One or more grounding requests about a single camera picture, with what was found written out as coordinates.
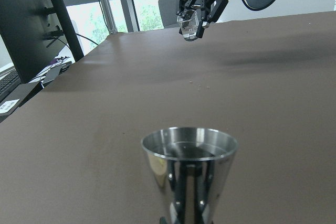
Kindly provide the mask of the steel double jigger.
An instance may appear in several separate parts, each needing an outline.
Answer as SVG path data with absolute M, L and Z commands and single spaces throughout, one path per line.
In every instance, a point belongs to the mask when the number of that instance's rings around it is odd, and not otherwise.
M 237 140 L 202 127 L 170 127 L 141 140 L 165 214 L 160 223 L 213 223 Z

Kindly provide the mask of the clear glass measuring cup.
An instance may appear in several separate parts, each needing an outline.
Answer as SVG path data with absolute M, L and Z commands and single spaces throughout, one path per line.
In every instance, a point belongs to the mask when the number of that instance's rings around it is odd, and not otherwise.
M 186 41 L 194 41 L 197 39 L 196 33 L 198 30 L 198 16 L 197 11 L 193 9 L 184 10 L 177 16 L 177 23 L 179 24 L 179 34 L 183 36 Z

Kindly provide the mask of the aluminium frame post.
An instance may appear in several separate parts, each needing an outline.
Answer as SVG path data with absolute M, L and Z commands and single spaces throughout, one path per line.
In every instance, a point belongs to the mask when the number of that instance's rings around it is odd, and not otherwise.
M 109 33 L 116 34 L 118 30 L 114 22 L 109 0 L 99 0 L 99 3 L 102 7 L 103 16 Z

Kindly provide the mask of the black monitor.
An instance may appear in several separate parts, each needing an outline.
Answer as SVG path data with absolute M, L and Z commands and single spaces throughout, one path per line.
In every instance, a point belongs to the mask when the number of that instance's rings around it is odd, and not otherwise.
M 63 0 L 1 0 L 1 37 L 22 83 L 28 83 L 68 45 L 84 57 Z

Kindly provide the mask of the black keyboard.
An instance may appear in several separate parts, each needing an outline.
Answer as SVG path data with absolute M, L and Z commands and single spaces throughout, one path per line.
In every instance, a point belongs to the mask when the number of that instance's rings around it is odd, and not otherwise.
M 16 70 L 9 72 L 1 79 L 1 101 L 21 84 L 21 79 Z

